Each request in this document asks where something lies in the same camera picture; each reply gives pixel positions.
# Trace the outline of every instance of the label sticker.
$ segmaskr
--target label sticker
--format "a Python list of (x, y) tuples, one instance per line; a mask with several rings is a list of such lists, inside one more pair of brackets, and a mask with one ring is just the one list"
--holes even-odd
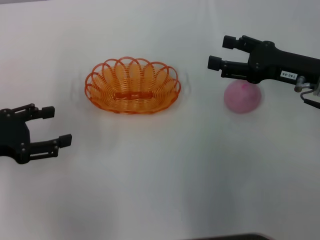
[(282, 71), (280, 77), (296, 80), (298, 77), (298, 74), (288, 72), (288, 71)]

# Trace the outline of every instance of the white tabletop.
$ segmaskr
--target white tabletop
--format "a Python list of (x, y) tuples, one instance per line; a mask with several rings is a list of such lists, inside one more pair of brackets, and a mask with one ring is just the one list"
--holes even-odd
[[(49, 0), (0, 5), (0, 109), (54, 106), (31, 140), (72, 134), (58, 158), (0, 160), (2, 240), (178, 240), (258, 232), (319, 239), (320, 110), (264, 80), (263, 103), (224, 107), (231, 79), (209, 55), (246, 62), (223, 36), (270, 40), (320, 58), (316, 0)], [(98, 63), (132, 56), (179, 72), (183, 91), (155, 115), (93, 106)]]

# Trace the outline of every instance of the orange wire basket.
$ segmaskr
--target orange wire basket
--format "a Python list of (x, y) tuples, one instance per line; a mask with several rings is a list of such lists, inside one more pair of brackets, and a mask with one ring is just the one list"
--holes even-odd
[(177, 100), (180, 90), (173, 67), (128, 56), (95, 66), (84, 87), (86, 97), (95, 106), (117, 114), (160, 112)]

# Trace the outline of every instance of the pink rubber ball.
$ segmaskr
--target pink rubber ball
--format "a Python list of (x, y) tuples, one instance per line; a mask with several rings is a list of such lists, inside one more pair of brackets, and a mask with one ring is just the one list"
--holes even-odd
[(224, 92), (225, 105), (237, 114), (246, 114), (255, 110), (259, 106), (261, 98), (259, 87), (246, 80), (232, 82)]

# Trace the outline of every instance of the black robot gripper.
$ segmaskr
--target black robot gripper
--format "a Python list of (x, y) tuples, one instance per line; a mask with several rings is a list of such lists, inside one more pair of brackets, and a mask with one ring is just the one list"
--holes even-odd
[(0, 110), (0, 156), (13, 158), (18, 164), (26, 164), (31, 160), (57, 157), (59, 148), (71, 145), (72, 135), (59, 138), (31, 142), (27, 121), (34, 119), (49, 119), (55, 116), (53, 106), (39, 109), (35, 105)]
[(262, 80), (273, 79), (295, 85), (294, 91), (311, 89), (300, 94), (305, 104), (320, 109), (320, 102), (304, 98), (313, 93), (320, 97), (320, 59), (282, 51), (272, 41), (260, 41), (248, 36), (236, 39), (224, 36), (223, 48), (238, 49), (249, 53), (247, 62), (226, 61), (210, 56), (208, 69), (221, 70), (222, 78), (247, 80), (259, 84)]

